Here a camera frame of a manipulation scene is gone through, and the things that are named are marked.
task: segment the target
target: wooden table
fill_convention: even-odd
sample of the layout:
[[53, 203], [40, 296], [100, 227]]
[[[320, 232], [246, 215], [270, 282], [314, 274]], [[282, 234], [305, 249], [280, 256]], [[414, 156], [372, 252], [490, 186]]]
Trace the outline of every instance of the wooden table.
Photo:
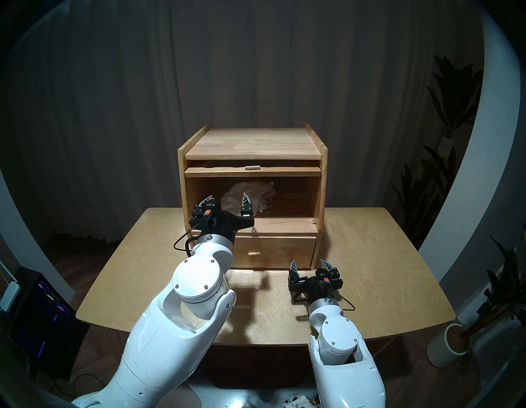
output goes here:
[[[147, 209], [99, 274], [77, 317], [131, 331], [186, 257], [173, 249], [184, 231], [182, 209]], [[455, 317], [437, 280], [384, 208], [326, 208], [319, 256], [340, 271], [340, 293], [356, 307], [345, 316], [365, 339]], [[287, 275], [288, 271], [228, 271], [226, 280], [237, 302], [215, 344], [306, 344], [312, 333], [307, 307], [291, 301]]]

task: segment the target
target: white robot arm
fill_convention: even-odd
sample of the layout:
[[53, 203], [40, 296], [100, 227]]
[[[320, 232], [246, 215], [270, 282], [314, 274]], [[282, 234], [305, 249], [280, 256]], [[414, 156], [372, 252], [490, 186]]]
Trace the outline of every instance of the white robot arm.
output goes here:
[[[323, 407], [385, 408], [386, 393], [371, 353], [355, 324], [343, 316], [333, 296], [343, 282], [328, 262], [321, 260], [315, 276], [299, 277], [290, 264], [289, 290], [295, 302], [309, 304], [309, 322], [318, 332], [310, 336], [309, 355]], [[347, 363], [354, 356], [355, 362]]]
[[[210, 348], [236, 302], [224, 277], [232, 265], [234, 236], [237, 230], [253, 226], [254, 217], [247, 195], [241, 217], [221, 211], [212, 197], [196, 206], [193, 215], [192, 227], [204, 224], [192, 256], [177, 266], [171, 281], [135, 324], [108, 385], [75, 399], [74, 405], [154, 407], [194, 372]], [[193, 327], [181, 313], [181, 302], [208, 322], [200, 329]]]

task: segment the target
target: table top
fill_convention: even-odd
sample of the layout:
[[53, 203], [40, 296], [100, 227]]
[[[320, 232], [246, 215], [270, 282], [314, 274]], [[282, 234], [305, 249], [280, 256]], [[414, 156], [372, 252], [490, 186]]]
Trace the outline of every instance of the table top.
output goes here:
[[321, 153], [303, 127], [210, 129], [185, 159], [320, 160]]
[[[326, 208], [319, 256], [340, 271], [345, 312], [365, 339], [435, 326], [455, 318], [437, 280], [384, 208]], [[181, 208], [149, 208], [113, 253], [80, 305], [88, 323], [131, 331], [186, 257]], [[216, 344], [304, 345], [313, 334], [304, 303], [293, 303], [288, 271], [230, 270], [236, 306]], [[340, 306], [347, 309], [344, 301]], [[184, 314], [200, 321], [188, 310]]]

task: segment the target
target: patterned fabric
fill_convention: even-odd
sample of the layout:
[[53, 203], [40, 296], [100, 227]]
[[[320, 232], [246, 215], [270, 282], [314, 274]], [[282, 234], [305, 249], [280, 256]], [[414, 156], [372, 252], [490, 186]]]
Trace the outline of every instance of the patterned fabric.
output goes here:
[[319, 405], [311, 400], [309, 397], [304, 395], [299, 395], [295, 392], [293, 395], [288, 397], [281, 408], [312, 408], [319, 407]]

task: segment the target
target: curtain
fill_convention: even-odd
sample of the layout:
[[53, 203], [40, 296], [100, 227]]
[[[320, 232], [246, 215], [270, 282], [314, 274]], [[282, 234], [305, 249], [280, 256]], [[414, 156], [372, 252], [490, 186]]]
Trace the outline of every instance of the curtain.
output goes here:
[[439, 120], [426, 86], [456, 49], [441, 0], [72, 0], [2, 68], [13, 134], [59, 233], [122, 238], [181, 206], [177, 148], [211, 127], [300, 127], [329, 149], [327, 206], [386, 206]]

